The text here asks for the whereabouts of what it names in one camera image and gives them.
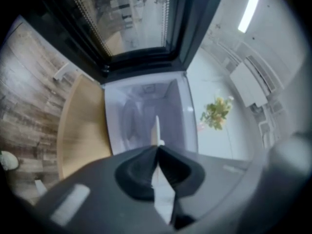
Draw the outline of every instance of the fluorescent light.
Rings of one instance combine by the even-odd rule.
[[[255,9],[257,7],[258,2],[259,2],[259,0],[249,0],[248,1],[246,10],[245,10],[243,18],[242,18],[242,21],[240,21],[240,24],[238,26],[239,31],[246,33],[248,26],[250,24],[250,21],[253,18],[253,15],[254,15],[254,12],[255,12]]]

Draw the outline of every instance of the wooden board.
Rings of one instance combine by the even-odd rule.
[[[65,102],[58,127],[57,154],[60,179],[112,155],[104,90],[84,75],[76,79]]]

